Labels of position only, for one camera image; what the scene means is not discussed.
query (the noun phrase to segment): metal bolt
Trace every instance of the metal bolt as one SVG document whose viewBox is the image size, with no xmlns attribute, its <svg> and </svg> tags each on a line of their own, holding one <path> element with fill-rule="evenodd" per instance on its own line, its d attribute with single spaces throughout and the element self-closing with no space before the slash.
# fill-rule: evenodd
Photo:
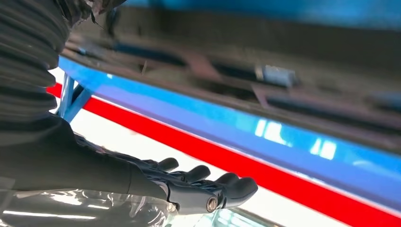
<svg viewBox="0 0 401 227">
<path fill-rule="evenodd" d="M 174 204 L 169 203 L 169 204 L 167 205 L 167 210 L 168 210 L 168 212 L 174 212 L 174 211 L 176 211 L 176 207 L 175 207 Z"/>
<path fill-rule="evenodd" d="M 206 210 L 208 212 L 213 212 L 217 208 L 217 199 L 216 197 L 212 196 L 208 199 L 208 204 L 206 206 Z"/>
</svg>

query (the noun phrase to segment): red stripe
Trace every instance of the red stripe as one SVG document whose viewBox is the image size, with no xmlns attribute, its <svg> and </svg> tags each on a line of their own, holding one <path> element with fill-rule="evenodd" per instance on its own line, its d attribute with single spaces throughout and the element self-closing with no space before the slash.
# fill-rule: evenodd
<svg viewBox="0 0 401 227">
<path fill-rule="evenodd" d="M 61 85 L 49 91 L 61 91 Z M 258 185 L 350 226 L 401 227 L 401 218 L 147 117 L 94 98 L 84 109 L 225 171 L 251 176 Z"/>
</svg>

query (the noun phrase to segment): car underside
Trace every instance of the car underside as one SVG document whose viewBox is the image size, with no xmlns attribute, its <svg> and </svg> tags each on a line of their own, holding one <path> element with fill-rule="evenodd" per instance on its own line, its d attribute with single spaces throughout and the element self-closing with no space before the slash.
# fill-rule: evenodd
<svg viewBox="0 0 401 227">
<path fill-rule="evenodd" d="M 390 29 L 123 5 L 75 27 L 62 56 L 399 154 L 400 37 Z"/>
</svg>

